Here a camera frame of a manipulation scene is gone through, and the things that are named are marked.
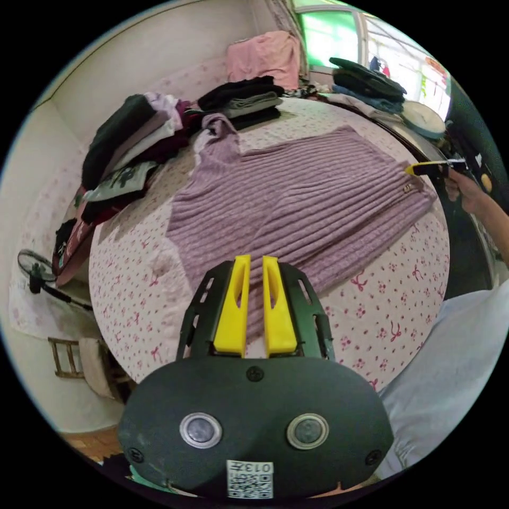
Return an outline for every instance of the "person's hand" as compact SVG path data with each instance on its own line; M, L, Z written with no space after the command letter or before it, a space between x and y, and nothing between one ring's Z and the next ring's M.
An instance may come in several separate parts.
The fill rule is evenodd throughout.
M479 213L486 195L472 179L449 168L445 189L451 201L456 201L461 194L461 205L465 212Z

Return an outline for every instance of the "window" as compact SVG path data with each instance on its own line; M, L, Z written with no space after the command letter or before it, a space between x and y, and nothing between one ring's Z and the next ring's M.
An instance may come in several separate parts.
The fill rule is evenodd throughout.
M406 99L431 108L445 120L451 102L450 76L419 44L381 20L366 19L368 54L388 66L391 78L407 91Z
M310 65L335 67L329 58L358 61L358 36L351 12L320 11L300 15Z
M301 7L312 7L317 0L299 0ZM360 42L356 18L363 17L367 28L367 52L359 51ZM418 101L437 112L442 119L449 111L451 80L448 72L418 43L384 21L351 10L321 10L302 12L299 19L304 33L308 61L311 66L332 67L331 57L344 58L366 66L376 56L380 69L401 84L406 99ZM359 53L367 61L359 61Z

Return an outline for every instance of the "pink cloth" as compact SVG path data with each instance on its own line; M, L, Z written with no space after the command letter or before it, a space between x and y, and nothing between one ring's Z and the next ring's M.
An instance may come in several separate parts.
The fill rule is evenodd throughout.
M300 45L288 32L267 32L237 42L226 53L228 81L273 76L285 90L299 88Z
M351 127L241 154L226 117L174 197L167 237L193 291L206 271L251 255L248 334L263 330L262 258L295 265L316 292L354 275L432 206L436 195Z

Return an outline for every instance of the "wooden floor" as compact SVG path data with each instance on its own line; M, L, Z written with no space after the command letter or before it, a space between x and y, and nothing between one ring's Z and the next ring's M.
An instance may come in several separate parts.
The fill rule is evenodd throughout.
M117 427L92 433L62 433L62 438L93 461L102 461L122 452L117 440Z

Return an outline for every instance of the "screw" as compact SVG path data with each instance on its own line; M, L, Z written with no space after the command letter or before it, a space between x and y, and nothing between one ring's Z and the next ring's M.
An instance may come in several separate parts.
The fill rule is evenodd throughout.
M143 463L143 455L142 453L135 449L134 447L131 447L129 449L129 457L135 462L135 463Z
M264 371L258 366L251 366L245 374L250 382L259 382L264 377Z
M375 463L378 463L382 458L382 451L379 451L378 449L375 449L374 451L371 451L366 456L366 465L370 467L371 465L374 465Z

